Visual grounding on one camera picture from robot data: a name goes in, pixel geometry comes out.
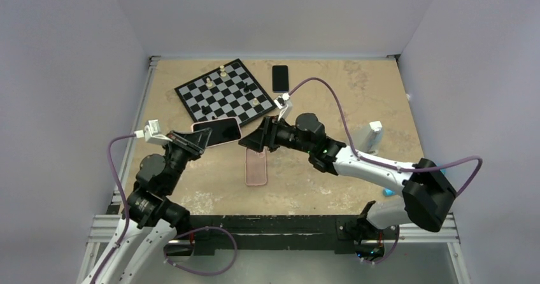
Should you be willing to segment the pink phone case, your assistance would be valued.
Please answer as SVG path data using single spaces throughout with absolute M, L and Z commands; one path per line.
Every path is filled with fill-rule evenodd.
M 245 184 L 259 187 L 267 183 L 266 151 L 255 152 L 249 148 L 245 152 Z

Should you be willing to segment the black bare phone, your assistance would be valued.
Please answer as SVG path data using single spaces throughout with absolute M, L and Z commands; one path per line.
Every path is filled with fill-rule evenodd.
M 275 93 L 287 93 L 290 89 L 288 66 L 272 67 L 272 90 Z

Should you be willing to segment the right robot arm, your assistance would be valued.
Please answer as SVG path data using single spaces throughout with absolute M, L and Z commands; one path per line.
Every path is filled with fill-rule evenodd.
M 290 125 L 278 117 L 264 117 L 239 145 L 262 152 L 285 147 L 308 154 L 309 163 L 322 173 L 358 178 L 393 190 L 400 199 L 374 203 L 357 221 L 361 235 L 371 238 L 391 225 L 413 223 L 429 231 L 441 230 L 457 192 L 428 159 L 399 162 L 362 153 L 332 139 L 313 113 L 303 113 Z

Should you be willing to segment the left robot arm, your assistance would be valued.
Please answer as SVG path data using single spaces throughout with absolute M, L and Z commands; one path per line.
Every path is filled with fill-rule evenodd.
M 135 131 L 135 138 L 163 147 L 164 154 L 146 156 L 139 165 L 134 190 L 121 193 L 124 214 L 118 221 L 103 255 L 84 283 L 132 283 L 148 265 L 150 257 L 169 239 L 184 238 L 191 228 L 189 211 L 168 199 L 188 162 L 199 159 L 211 137 L 211 129 L 192 133 L 162 134 L 151 120 Z

